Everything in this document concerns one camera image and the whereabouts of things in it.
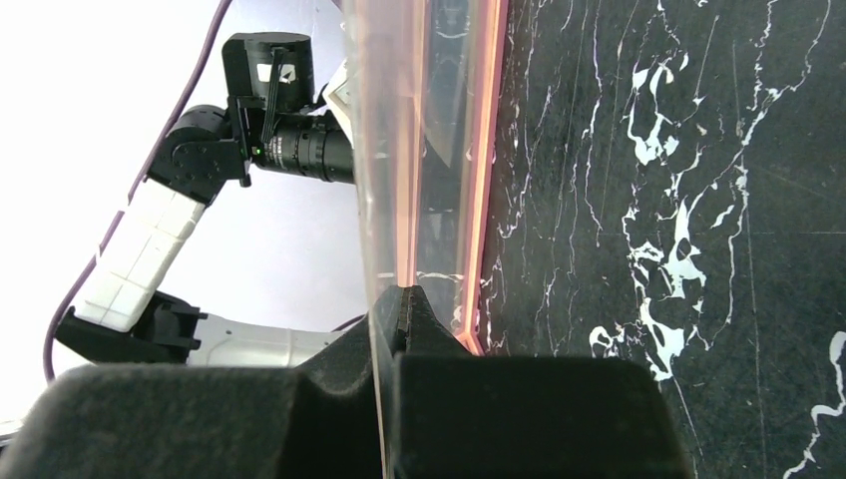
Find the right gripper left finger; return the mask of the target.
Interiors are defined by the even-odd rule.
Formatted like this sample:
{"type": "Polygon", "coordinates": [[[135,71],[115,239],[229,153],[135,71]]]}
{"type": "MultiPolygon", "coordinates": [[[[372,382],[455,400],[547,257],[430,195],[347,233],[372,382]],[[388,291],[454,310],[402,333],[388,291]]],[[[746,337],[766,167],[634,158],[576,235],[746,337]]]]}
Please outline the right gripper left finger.
{"type": "Polygon", "coordinates": [[[37,400],[1,456],[5,478],[379,478],[365,319],[294,368],[86,366],[37,400]]]}

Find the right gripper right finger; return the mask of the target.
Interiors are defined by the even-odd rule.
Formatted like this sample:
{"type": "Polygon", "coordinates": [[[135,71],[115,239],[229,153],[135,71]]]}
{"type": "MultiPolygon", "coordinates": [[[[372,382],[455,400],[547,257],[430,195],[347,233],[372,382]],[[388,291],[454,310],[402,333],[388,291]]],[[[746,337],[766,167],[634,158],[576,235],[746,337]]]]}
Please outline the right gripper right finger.
{"type": "Polygon", "coordinates": [[[688,478],[656,384],[618,358],[475,356],[419,286],[398,290],[393,478],[688,478]]]}

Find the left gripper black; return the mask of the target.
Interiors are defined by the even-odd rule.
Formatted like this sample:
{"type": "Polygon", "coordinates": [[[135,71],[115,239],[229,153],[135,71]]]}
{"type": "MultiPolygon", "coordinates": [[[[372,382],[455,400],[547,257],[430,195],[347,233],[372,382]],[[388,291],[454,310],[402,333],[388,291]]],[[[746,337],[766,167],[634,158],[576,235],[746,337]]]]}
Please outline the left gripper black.
{"type": "Polygon", "coordinates": [[[263,170],[327,183],[355,183],[351,143],[330,112],[279,115],[253,163],[263,170]]]}

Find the clear acrylic sheet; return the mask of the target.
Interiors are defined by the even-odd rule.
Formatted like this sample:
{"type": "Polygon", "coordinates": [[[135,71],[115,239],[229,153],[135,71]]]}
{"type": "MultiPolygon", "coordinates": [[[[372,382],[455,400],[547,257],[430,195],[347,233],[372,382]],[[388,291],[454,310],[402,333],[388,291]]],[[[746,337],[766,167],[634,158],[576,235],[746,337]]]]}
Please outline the clear acrylic sheet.
{"type": "MultiPolygon", "coordinates": [[[[410,69],[397,62],[408,47],[401,29],[406,24],[403,9],[410,2],[347,1],[343,5],[355,182],[370,308],[389,287],[396,288],[398,297],[399,289],[419,286],[433,309],[425,287],[402,286],[395,277],[395,168],[400,137],[410,130],[410,107],[401,92],[410,69]]],[[[393,478],[389,474],[389,361],[394,336],[391,319],[381,319],[369,332],[387,478],[393,478]]]]}

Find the pink wooden photo frame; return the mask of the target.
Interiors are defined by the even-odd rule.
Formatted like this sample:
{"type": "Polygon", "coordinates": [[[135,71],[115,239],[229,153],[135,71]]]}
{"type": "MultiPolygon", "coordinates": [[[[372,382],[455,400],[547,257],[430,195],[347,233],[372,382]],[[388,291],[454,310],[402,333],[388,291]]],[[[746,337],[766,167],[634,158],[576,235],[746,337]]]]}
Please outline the pink wooden photo frame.
{"type": "Polygon", "coordinates": [[[410,130],[395,168],[395,277],[480,355],[481,269],[501,87],[506,1],[412,1],[403,12],[410,130]]]}

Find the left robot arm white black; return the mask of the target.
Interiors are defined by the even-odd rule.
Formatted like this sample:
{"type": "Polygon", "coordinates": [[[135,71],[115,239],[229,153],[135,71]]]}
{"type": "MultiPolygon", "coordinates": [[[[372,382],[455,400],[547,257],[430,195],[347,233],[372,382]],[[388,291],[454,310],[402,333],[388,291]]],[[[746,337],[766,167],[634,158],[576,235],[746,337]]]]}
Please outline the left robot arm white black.
{"type": "Polygon", "coordinates": [[[160,290],[222,188],[248,187],[251,167],[354,180],[345,66],[316,89],[310,38],[286,32],[233,35],[221,55],[226,104],[179,109],[166,126],[51,342],[95,363],[292,367],[338,337],[227,320],[160,290]]]}

